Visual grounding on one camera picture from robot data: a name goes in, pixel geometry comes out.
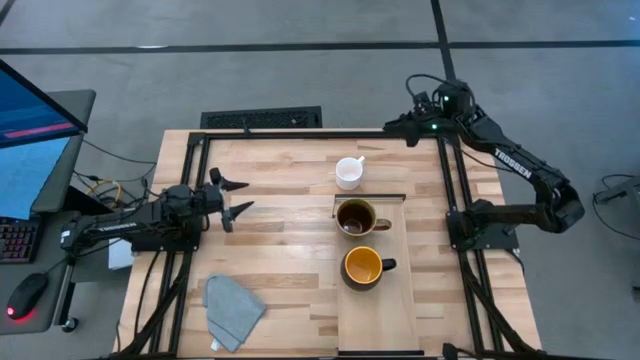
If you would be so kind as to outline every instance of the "computer monitor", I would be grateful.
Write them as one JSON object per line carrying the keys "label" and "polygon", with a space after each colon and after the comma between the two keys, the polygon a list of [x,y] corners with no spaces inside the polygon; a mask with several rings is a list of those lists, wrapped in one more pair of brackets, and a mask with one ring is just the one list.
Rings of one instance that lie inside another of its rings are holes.
{"label": "computer monitor", "polygon": [[0,148],[86,131],[85,124],[0,60]]}

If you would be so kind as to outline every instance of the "keyboard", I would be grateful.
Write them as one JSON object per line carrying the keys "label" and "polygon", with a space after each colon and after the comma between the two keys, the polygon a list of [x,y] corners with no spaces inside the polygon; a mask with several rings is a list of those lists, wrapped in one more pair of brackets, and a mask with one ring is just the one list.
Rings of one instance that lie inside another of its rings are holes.
{"label": "keyboard", "polygon": [[322,110],[319,106],[204,112],[201,129],[286,129],[321,128]]}
{"label": "keyboard", "polygon": [[0,217],[0,264],[28,264],[40,245],[40,221]]}

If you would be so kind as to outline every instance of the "wheel caster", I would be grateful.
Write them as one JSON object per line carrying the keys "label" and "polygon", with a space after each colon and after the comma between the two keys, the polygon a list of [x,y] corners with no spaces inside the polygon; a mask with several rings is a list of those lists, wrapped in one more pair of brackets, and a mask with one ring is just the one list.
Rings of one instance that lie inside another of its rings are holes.
{"label": "wheel caster", "polygon": [[67,322],[62,325],[62,331],[70,333],[78,327],[78,324],[80,324],[80,320],[76,318],[68,318]]}

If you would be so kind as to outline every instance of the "wooden table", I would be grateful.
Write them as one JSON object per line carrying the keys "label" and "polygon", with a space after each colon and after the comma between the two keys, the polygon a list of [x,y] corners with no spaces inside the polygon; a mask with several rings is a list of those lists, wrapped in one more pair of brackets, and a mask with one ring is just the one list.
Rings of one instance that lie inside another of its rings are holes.
{"label": "wooden table", "polygon": [[[165,132],[154,191],[180,182],[191,131]],[[199,149],[194,156],[191,185],[195,183]],[[465,150],[482,161],[493,161],[488,154]],[[457,179],[453,151],[448,152],[452,175]],[[231,193],[228,200],[233,205],[250,200],[255,204],[240,216],[232,234],[222,231],[219,215],[212,216],[211,230],[203,234],[201,247],[193,257],[178,356],[337,354],[336,284],[340,280],[334,266],[330,214],[334,194],[343,192],[335,185],[335,163],[346,156],[367,159],[363,182],[355,192],[407,195],[404,217],[420,348],[426,355],[440,355],[443,342],[472,348],[458,260],[449,246],[444,220],[448,205],[434,140],[421,140],[414,148],[395,139],[214,140],[208,168],[219,167],[228,179],[251,184]],[[482,197],[503,204],[496,171],[471,160],[466,164],[474,199]],[[455,185],[457,202],[463,204],[459,184]],[[520,266],[504,251],[489,250],[485,255],[497,306],[525,341],[539,347]],[[140,291],[152,257],[152,253],[140,254],[133,264],[120,318],[123,346],[132,339]],[[180,261],[178,256],[174,275]],[[156,306],[163,265],[161,254],[151,273],[141,324]],[[201,296],[211,273],[231,276],[267,304],[265,316],[235,354],[210,349],[212,336],[206,327]],[[481,305],[478,308],[485,347],[490,348],[486,315]],[[172,319],[170,309],[160,350],[168,348]]]}

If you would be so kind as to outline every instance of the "floor stripe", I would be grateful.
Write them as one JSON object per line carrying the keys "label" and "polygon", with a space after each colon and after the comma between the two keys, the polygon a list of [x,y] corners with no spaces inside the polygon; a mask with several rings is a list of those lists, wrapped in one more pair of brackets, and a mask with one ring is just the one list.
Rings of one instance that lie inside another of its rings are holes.
{"label": "floor stripe", "polygon": [[2,26],[4,19],[7,18],[9,10],[11,10],[11,7],[13,6],[13,4],[15,4],[15,2],[16,0],[7,0],[2,9],[0,9],[0,26]]}
{"label": "floor stripe", "polygon": [[458,41],[449,43],[451,49],[574,49],[640,47],[640,40],[576,40],[576,41]]}
{"label": "floor stripe", "polygon": [[431,9],[433,10],[433,18],[436,23],[436,31],[438,32],[440,53],[442,55],[442,64],[444,65],[444,74],[447,79],[455,79],[456,73],[453,69],[453,59],[451,58],[451,50],[449,49],[447,32],[445,31],[444,27],[444,17],[442,16],[440,1],[431,0]]}
{"label": "floor stripe", "polygon": [[80,54],[160,54],[215,53],[313,50],[413,50],[436,49],[437,42],[345,42],[345,43],[283,43],[233,45],[171,45],[171,46],[115,46],[80,48],[5,48],[0,55],[80,55]]}

